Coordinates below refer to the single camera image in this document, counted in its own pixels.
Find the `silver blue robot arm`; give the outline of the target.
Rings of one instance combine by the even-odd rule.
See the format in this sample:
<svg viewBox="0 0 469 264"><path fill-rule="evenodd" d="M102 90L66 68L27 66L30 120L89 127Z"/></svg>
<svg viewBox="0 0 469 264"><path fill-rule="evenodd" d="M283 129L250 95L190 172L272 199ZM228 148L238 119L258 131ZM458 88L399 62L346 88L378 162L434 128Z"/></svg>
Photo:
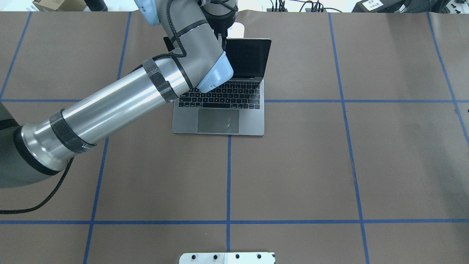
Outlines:
<svg viewBox="0 0 469 264"><path fill-rule="evenodd" d="M1 105L1 188L23 187L66 169L77 154L192 88L210 92L233 77L212 23L236 18L236 0L137 0L149 25L162 25L174 49L35 125L18 125Z"/></svg>

